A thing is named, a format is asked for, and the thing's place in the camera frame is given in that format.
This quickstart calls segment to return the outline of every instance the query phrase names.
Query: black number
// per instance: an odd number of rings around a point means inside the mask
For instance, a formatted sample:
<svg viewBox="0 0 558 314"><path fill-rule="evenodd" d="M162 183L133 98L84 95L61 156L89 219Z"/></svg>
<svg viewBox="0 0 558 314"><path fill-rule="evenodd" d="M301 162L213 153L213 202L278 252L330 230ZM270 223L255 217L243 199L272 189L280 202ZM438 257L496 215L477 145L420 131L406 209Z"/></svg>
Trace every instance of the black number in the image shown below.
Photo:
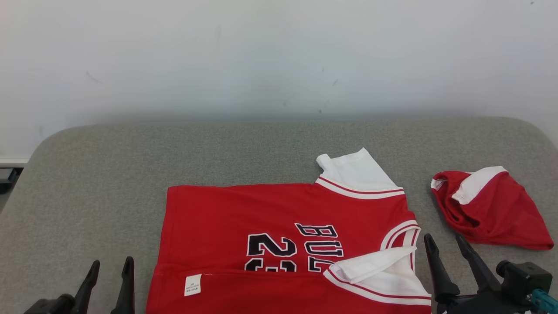
<svg viewBox="0 0 558 314"><path fill-rule="evenodd" d="M244 270L253 272L263 268L263 258L251 258L245 265ZM286 272L296 272L296 264L292 260L282 260L281 269ZM266 272L278 272L277 267L266 267Z"/></svg>
<svg viewBox="0 0 558 314"><path fill-rule="evenodd" d="M285 245L284 249L281 249L269 234L248 235L248 252L246 255L263 255L263 247L274 256L289 257L296 254L296 245L293 241L282 237L281 242Z"/></svg>

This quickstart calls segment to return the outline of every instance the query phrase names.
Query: white jersey trim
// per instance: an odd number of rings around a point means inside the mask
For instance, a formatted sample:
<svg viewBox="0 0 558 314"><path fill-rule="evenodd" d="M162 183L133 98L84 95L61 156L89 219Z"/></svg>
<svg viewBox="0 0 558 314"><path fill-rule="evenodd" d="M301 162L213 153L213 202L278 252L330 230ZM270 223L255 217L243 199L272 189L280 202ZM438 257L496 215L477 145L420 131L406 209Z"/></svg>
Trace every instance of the white jersey trim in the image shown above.
<svg viewBox="0 0 558 314"><path fill-rule="evenodd" d="M393 246L395 239L397 239L397 237L399 237L402 233L405 233L403 246L416 246L420 231L421 229L416 220L404 221L386 234L382 240L382 244L380 245L380 250L390 249ZM413 272L415 271L415 255L416 254L414 252L409 255L409 263Z"/></svg>
<svg viewBox="0 0 558 314"><path fill-rule="evenodd" d="M424 294L423 296L388 296L379 292L375 292L359 284L350 284L348 281L335 276L329 269L324 272L324 277L335 284L336 286L356 293L359 296L365 297L382 303L401 304L401 305L426 305L431 306L431 295Z"/></svg>
<svg viewBox="0 0 558 314"><path fill-rule="evenodd" d="M432 179L432 181L430 182L430 188L438 191L447 181L447 179Z"/></svg>
<svg viewBox="0 0 558 314"><path fill-rule="evenodd" d="M352 198L359 198L359 199L381 199L381 198L388 198L397 195L405 195L405 191L403 190L403 188L400 187L368 190L368 191L356 191L354 189L348 188L347 186L341 183L335 182L332 179L325 178L324 176L320 176L316 180L316 183L337 194L345 195Z"/></svg>
<svg viewBox="0 0 558 314"><path fill-rule="evenodd" d="M380 250L391 248L397 236L402 234L403 232L417 229L420 230L420 227L416 220L407 220L401 222L399 225L395 226L386 234L386 236L382 240L382 244L380 245Z"/></svg>
<svg viewBox="0 0 558 314"><path fill-rule="evenodd" d="M492 180L496 175L508 172L502 166L486 167L474 172L459 185L459 189L451 196L461 205L469 204L480 191Z"/></svg>
<svg viewBox="0 0 558 314"><path fill-rule="evenodd" d="M365 148L337 158L322 154L316 161L324 170L316 183L336 193L360 199L404 194Z"/></svg>

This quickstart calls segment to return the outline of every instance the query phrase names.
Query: red stripe trim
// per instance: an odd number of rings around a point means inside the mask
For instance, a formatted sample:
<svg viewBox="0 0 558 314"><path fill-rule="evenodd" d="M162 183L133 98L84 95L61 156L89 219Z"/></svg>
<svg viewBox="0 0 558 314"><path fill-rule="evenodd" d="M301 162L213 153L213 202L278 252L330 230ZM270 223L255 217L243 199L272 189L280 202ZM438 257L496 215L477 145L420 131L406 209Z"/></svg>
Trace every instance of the red stripe trim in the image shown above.
<svg viewBox="0 0 558 314"><path fill-rule="evenodd" d="M416 239L417 239L418 232L419 232L418 229L415 229L415 234L413 235L413 240L411 241L412 246L415 246L415 244L416 244ZM415 271L415 265L413 263L413 253L414 252L411 252L410 257L411 257L411 270L414 272Z"/></svg>
<svg viewBox="0 0 558 314"><path fill-rule="evenodd" d="M343 282L343 283L346 283L346 284L350 284L350 285L353 286L353 287L356 287L356 288L359 288L359 289L362 289L362 290L366 290L366 291L368 291L368 292L370 292L370 293L372 293L372 294L375 294L375 295L377 295L377 296L381 296L381 297L384 297L384 298L395 298L395 299L425 299L425 300L430 300L430 299L431 299L431 297L423 297L423 296L391 296L391 295L389 295L389 294L379 293L379 292L370 290L370 289L368 289L368 288L364 288L364 287L361 287L361 286L357 286L357 285L352 284L352 283L350 283L350 282L348 282L348 281L346 281L346 280L342 280L342 279L340 279L339 277L337 277L337 275L335 275L335 272L330 272L329 269L326 270L326 271L329 272L329 273L333 276L333 278L337 279L337 281L340 281L340 282Z"/></svg>
<svg viewBox="0 0 558 314"><path fill-rule="evenodd" d="M405 228L409 228L409 227L418 227L418 225L416 225L416 224L415 224L415 225L407 225L407 226L405 226L405 227L399 228L399 230L397 230L395 233L393 233L393 234L391 235L391 237L389 237L389 240L387 241L388 247L387 247L386 249L391 248L391 245L390 245L391 239L393 239L393 237L396 236L396 235L399 236L399 235L397 234L398 232L400 232L401 230L403 230L403 229L405 229Z"/></svg>
<svg viewBox="0 0 558 314"><path fill-rule="evenodd" d="M327 183L329 183L331 185L334 185L334 186L336 186L340 189L343 189L345 191L353 192L353 193L357 193L357 194L384 194L384 193L392 193L392 192L403 192L403 189L395 189L395 190L381 191L381 192L361 192L361 191L355 191L355 190L351 190L351 189L348 189L348 188L344 188L344 187L342 187L338 184L335 184L335 183L331 182L330 180L324 179L321 176L319 177L319 179L321 179L323 181L326 181Z"/></svg>

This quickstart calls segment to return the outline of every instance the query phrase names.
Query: gray table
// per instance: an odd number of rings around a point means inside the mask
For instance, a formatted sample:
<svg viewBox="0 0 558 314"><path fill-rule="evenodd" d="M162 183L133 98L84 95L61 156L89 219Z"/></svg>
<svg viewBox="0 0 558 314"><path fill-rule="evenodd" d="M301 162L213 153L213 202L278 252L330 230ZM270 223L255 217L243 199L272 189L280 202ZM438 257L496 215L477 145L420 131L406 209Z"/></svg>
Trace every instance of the gray table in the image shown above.
<svg viewBox="0 0 558 314"><path fill-rule="evenodd" d="M74 294L101 261L89 313L108 313L127 255L136 261L136 309L145 311L171 185L313 182L322 153L366 147L405 188L422 234L431 233L454 282L471 271L439 214L430 180L440 171L504 166L523 184L557 240L558 151L537 128L508 118L404 121L96 125L59 132L37 148L0 214L0 311ZM551 251L474 245L491 268L533 261L558 274ZM432 292L422 241L417 275ZM551 294L558 296L554 289Z"/></svg>

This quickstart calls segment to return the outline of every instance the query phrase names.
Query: red basketball jersey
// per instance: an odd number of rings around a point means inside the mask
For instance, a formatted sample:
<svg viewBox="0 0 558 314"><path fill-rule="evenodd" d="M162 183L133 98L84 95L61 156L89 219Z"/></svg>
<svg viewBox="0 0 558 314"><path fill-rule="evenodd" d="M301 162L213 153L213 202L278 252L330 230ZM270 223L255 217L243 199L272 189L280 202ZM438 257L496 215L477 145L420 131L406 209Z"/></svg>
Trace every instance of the red basketball jersey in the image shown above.
<svg viewBox="0 0 558 314"><path fill-rule="evenodd" d="M365 149L318 163L314 184L169 188L147 312L430 312L403 189Z"/></svg>

